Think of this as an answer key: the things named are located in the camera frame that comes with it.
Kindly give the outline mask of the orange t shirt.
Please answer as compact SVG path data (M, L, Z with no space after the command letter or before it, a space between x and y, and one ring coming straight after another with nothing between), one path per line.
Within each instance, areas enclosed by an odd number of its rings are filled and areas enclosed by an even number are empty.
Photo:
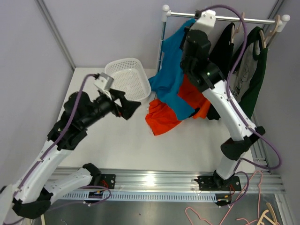
M209 100L184 75L178 93L169 104L159 99L149 103L145 120L155 136L162 135L187 118L205 119L210 105Z

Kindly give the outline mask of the blue t shirt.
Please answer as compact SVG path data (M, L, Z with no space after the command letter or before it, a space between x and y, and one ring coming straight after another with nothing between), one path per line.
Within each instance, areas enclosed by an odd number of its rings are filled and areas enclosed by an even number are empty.
M151 89L156 92L157 98L169 104L178 93L183 81L183 72L180 67L182 50L180 44L184 37L184 29L195 22L195 19L186 21L173 35L163 41L163 61L160 71L149 79Z

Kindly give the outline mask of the black t shirt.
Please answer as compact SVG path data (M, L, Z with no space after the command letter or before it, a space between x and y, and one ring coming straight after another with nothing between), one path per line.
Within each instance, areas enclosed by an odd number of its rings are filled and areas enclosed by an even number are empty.
M232 31L235 31L234 23L230 23L225 27L209 55L209 60L218 66L225 80L227 80L233 56Z

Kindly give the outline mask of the green white raglan shirt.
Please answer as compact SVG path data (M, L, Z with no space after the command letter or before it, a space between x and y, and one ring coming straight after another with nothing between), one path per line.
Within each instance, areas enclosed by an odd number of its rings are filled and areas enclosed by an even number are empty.
M260 30L254 27L248 34L246 49L229 84L232 95L248 118L253 115L267 66L268 48L262 48Z

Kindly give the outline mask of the beige wooden hanger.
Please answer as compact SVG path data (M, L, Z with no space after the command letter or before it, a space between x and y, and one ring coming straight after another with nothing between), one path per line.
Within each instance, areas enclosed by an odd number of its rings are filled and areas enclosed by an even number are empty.
M263 49L267 48L268 42L275 35L275 33L277 32L280 25L281 25L281 16L276 15L275 16L275 27L274 27L273 30L270 30L266 35L264 34L263 30L259 31L259 35L260 35L260 38L261 38L261 44L262 44Z
M230 41L230 42L231 42L231 44L233 44L233 43L234 43L234 38L235 38L235 35L239 33L241 26L242 26L242 23L241 23L241 22L239 23L239 25L238 25L238 27L237 27L237 28L235 27L235 25L234 25L234 26L232 26L232 32L231 32L231 41Z

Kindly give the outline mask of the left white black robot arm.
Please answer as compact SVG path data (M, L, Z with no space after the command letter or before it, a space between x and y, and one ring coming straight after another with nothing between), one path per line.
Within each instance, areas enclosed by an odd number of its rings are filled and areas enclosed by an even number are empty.
M125 92L115 89L107 94L99 92L94 100L82 90L71 94L32 166L17 184L1 189L0 221L5 223L11 211L20 219L36 219L65 194L82 187L98 187L102 173L92 163L84 164L62 180L49 182L49 178L87 136L91 125L110 113L128 120L140 105L141 102L127 100Z

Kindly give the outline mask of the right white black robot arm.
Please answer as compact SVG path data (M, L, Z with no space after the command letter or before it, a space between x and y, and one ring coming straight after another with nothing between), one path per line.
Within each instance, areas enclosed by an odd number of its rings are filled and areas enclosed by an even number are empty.
M252 123L240 106L235 104L235 98L226 88L223 73L208 59L211 43L207 34L188 27L184 28L184 33L180 44L180 67L192 85L214 106L230 134L230 138L220 147L223 156L210 183L199 188L226 190L233 182L240 158L265 134L265 130Z

